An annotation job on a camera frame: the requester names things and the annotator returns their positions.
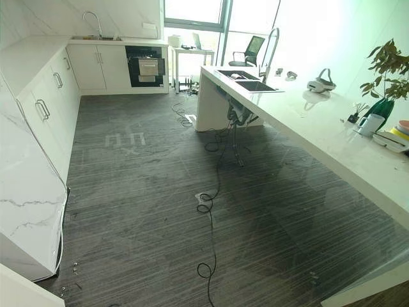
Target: white wall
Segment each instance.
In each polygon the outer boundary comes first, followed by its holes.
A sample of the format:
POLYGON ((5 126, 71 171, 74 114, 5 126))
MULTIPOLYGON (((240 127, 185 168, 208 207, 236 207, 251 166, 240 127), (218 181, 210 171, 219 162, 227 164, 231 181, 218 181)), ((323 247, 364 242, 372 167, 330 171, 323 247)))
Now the white wall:
POLYGON ((161 0, 0 0, 0 50, 29 35, 97 35, 163 38, 161 0), (144 29, 143 23, 155 29, 144 29))
POLYGON ((0 50, 29 35, 21 4, 16 0, 0 0, 0 50))
MULTIPOLYGON (((409 54, 408 12, 407 0, 282 0, 275 23, 281 37, 273 71, 277 67, 293 70, 307 84, 329 67, 336 92, 372 105, 376 99, 361 98, 359 89, 374 79, 366 57, 391 38, 403 54, 409 54)), ((408 118, 409 101, 396 101, 385 128, 408 118)))
POLYGON ((86 10, 100 18, 103 35, 158 38, 160 33, 159 0, 21 0, 31 34, 96 35, 93 16, 82 20, 86 10), (144 29, 143 22, 156 25, 144 29))

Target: dish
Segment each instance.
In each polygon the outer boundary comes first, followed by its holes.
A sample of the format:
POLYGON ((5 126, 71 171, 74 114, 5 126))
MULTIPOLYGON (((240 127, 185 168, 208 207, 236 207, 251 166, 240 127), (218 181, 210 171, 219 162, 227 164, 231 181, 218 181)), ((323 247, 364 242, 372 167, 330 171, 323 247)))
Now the dish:
POLYGON ((397 130, 396 127, 393 127, 393 128, 390 130, 390 132, 393 133, 393 134, 395 134, 396 136, 400 136, 401 138, 406 139, 406 140, 409 141, 409 136, 406 135, 405 133, 402 133, 402 132, 400 132, 399 130, 397 130))
POLYGON ((407 136, 409 136, 409 131, 407 131, 405 128, 402 128, 400 125, 395 126, 395 128, 402 132, 403 134, 406 134, 407 136))
POLYGON ((409 150, 409 141, 390 132, 377 132, 372 135, 373 140, 381 146, 393 152, 405 152, 409 150))
POLYGON ((400 120, 397 126, 409 133, 409 120, 400 120))

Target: green vase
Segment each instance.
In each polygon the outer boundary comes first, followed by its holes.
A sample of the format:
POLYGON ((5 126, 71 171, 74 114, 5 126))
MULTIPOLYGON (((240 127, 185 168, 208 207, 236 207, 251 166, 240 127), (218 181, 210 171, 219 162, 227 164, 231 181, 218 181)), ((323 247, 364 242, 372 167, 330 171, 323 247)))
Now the green vase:
POLYGON ((368 117, 370 114, 377 114, 385 118, 385 121, 379 126, 376 130, 378 131, 386 124, 389 115, 391 114, 392 110, 394 109, 395 102, 393 100, 389 100, 387 98, 382 98, 376 104, 374 104, 368 112, 363 117, 368 117))

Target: window frame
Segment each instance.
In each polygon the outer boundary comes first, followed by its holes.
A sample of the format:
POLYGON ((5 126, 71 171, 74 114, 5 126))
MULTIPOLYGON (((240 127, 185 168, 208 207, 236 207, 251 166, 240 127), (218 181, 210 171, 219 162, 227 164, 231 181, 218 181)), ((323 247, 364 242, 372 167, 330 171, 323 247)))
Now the window frame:
POLYGON ((166 1, 164 0, 164 26, 167 28, 180 28, 180 29, 190 29, 190 30, 201 30, 201 31, 212 31, 212 32, 223 32, 224 30, 224 18, 227 9, 227 0, 222 1, 222 8, 220 11, 220 20, 218 23, 215 22, 201 22, 188 19, 176 19, 166 17, 166 1))

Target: dark gray floor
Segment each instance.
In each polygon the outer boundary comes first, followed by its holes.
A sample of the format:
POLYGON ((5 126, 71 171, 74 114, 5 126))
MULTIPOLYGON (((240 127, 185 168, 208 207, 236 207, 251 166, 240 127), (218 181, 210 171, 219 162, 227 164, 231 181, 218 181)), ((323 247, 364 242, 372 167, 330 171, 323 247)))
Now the dark gray floor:
MULTIPOLYGON (((195 194, 215 190, 220 152, 204 150, 213 133, 177 122, 177 102, 196 112, 183 93, 82 98, 61 274, 39 283, 66 306, 209 306, 196 266, 213 261, 210 219, 195 194)), ((409 246, 406 230, 274 128, 238 134, 245 167, 228 147, 213 210, 217 307, 319 306, 409 246)))

